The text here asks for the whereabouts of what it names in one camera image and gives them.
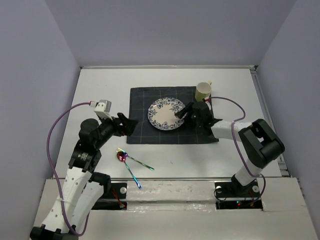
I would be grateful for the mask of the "dark checked cloth napkin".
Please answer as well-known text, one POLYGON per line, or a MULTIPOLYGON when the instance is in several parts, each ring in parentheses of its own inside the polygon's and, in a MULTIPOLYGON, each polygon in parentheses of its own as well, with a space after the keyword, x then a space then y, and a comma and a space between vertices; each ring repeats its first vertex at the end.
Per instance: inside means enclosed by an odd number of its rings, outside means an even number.
POLYGON ((138 125, 126 143, 133 145, 193 145, 213 144, 217 138, 205 135, 199 127, 183 124, 177 129, 159 130, 148 120, 147 112, 150 105, 164 97, 176 98, 185 105, 195 102, 195 86, 161 86, 135 87, 130 89, 129 118, 138 120, 138 125))

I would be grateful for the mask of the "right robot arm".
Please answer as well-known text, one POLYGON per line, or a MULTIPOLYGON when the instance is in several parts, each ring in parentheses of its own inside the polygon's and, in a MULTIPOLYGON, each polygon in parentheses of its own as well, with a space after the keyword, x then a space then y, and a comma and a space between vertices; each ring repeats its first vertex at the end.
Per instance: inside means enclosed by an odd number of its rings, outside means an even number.
POLYGON ((185 124, 197 126, 215 139, 232 140, 242 161, 242 167, 231 177, 231 183, 223 192, 242 196, 250 189, 261 172, 284 151, 285 145, 264 119, 241 122, 246 116, 234 121, 215 118, 208 100, 191 102, 175 116, 185 124))

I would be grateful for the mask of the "blue floral plate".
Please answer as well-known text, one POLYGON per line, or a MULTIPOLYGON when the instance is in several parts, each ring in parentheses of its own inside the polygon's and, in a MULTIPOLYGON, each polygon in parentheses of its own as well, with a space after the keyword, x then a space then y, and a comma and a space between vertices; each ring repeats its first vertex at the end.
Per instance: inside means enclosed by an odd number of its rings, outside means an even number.
POLYGON ((148 121, 158 130, 175 130, 184 123, 182 119, 175 116, 184 107, 185 104, 177 98, 159 98, 147 110, 148 121))

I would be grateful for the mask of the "pale yellow paper cup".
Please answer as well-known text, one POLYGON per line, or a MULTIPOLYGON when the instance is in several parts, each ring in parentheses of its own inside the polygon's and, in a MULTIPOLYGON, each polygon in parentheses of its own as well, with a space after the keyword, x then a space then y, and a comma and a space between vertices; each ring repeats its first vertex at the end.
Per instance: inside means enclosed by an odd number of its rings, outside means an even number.
POLYGON ((195 100, 201 102, 204 98, 211 95, 212 92, 212 82, 200 82, 197 84, 195 89, 195 100))

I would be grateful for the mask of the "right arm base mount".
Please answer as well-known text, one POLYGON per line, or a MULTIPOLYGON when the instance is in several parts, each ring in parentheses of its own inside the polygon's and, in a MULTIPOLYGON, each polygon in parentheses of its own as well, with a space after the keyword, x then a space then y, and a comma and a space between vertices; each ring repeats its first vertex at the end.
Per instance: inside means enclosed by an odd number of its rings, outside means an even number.
POLYGON ((231 181, 218 181, 214 187, 217 210, 263 209, 257 181, 244 188, 235 188, 231 181))

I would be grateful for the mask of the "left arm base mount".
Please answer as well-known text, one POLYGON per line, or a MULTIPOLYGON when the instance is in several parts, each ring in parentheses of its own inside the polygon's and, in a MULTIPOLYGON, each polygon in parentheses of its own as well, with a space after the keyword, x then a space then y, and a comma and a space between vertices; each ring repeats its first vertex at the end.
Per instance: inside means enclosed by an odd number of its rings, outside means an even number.
POLYGON ((92 210, 124 211, 127 209, 127 182, 112 182, 108 193, 104 193, 92 210))

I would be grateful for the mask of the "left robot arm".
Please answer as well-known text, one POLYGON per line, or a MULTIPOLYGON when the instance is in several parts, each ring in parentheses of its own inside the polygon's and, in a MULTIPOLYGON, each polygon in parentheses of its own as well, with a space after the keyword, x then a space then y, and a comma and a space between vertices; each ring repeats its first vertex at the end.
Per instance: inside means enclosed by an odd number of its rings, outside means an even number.
POLYGON ((137 124, 138 120, 121 112, 117 117, 89 118, 80 124, 64 183, 57 183, 58 197, 41 226, 32 228, 32 240, 77 240, 84 235, 92 207, 111 191, 110 176, 95 171, 100 149, 112 136, 131 136, 137 124))

